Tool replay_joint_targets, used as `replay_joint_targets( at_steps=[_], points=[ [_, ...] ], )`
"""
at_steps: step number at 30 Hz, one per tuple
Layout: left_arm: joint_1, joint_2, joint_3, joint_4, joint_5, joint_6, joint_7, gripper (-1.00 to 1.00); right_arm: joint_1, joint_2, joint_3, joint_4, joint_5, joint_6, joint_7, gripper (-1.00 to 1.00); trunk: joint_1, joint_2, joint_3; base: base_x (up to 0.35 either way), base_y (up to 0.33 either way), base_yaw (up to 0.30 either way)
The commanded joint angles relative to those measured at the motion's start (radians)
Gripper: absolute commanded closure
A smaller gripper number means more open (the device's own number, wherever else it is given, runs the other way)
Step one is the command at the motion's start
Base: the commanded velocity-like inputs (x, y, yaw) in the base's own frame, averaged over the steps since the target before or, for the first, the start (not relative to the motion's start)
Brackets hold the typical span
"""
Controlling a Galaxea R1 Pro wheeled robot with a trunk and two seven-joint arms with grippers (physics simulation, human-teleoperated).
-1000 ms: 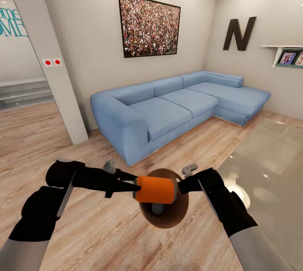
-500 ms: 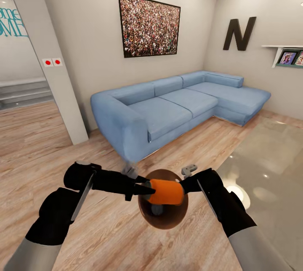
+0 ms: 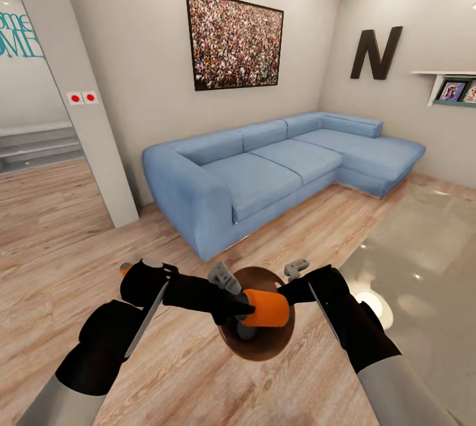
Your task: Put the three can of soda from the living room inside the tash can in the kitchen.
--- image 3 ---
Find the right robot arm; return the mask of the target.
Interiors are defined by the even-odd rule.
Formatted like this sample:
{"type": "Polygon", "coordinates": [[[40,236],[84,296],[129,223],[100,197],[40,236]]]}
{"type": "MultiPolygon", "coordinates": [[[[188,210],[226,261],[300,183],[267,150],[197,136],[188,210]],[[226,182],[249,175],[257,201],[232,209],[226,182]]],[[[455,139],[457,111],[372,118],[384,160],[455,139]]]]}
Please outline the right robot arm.
{"type": "Polygon", "coordinates": [[[383,332],[374,310],[351,295],[338,269],[328,264],[302,278],[309,265],[305,258],[287,264],[288,284],[277,291],[290,306],[317,301],[380,426],[458,426],[383,332]]]}

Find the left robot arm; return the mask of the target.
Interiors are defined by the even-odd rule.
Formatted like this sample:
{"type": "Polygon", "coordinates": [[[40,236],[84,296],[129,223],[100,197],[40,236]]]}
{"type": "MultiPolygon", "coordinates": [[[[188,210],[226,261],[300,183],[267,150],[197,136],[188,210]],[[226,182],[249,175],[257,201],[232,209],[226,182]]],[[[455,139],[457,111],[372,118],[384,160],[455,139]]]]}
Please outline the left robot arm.
{"type": "Polygon", "coordinates": [[[254,306],[231,299],[239,281],[219,261],[208,279],[182,275],[178,267],[142,259],[120,285],[125,302],[101,305],[87,319],[80,343],[68,352],[50,381],[15,426],[92,426],[125,363],[136,349],[158,306],[212,313],[217,326],[228,316],[253,314],[254,306]]]}

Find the trash can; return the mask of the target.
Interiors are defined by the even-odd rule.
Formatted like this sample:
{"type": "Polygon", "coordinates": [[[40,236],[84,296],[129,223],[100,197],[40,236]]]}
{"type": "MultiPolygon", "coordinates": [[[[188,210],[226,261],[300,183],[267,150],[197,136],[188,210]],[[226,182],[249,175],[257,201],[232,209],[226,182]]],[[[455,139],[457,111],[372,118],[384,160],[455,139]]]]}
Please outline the trash can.
{"type": "MultiPolygon", "coordinates": [[[[243,267],[233,273],[239,281],[241,289],[273,292],[276,294],[279,286],[286,285],[274,272],[264,267],[243,267]],[[279,285],[279,286],[278,286],[279,285]]],[[[231,299],[237,295],[229,293],[231,299]]],[[[264,362],[277,357],[288,346],[296,324],[295,305],[290,306],[290,318],[285,327],[259,327],[256,335],[248,341],[238,338],[231,327],[231,316],[227,317],[224,325],[219,325],[219,333],[227,346],[240,358],[251,362],[264,362]]]]}

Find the can of soda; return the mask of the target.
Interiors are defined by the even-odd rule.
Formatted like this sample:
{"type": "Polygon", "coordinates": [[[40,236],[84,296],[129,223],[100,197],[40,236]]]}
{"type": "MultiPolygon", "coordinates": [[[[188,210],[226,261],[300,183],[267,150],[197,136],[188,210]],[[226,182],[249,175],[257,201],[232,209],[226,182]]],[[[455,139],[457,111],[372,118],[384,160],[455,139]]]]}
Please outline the can of soda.
{"type": "Polygon", "coordinates": [[[235,316],[231,317],[231,327],[233,331],[237,334],[238,338],[248,341],[256,335],[255,326],[244,326],[241,322],[237,321],[235,316]]]}
{"type": "Polygon", "coordinates": [[[244,326],[259,327],[285,327],[290,318],[290,305],[283,294],[244,288],[236,296],[237,301],[254,306],[253,314],[237,315],[235,318],[244,326]]]}
{"type": "Polygon", "coordinates": [[[126,276],[126,273],[131,269],[132,265],[130,263],[123,263],[120,267],[122,277],[126,276]]]}

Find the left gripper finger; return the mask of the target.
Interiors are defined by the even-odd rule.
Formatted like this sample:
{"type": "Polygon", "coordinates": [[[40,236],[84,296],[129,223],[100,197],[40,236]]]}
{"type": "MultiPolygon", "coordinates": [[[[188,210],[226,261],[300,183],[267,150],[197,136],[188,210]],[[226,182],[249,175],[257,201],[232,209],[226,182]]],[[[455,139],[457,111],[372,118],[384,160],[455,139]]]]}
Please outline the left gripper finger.
{"type": "Polygon", "coordinates": [[[228,316],[237,316],[244,314],[253,314],[256,308],[233,299],[228,316]]]}

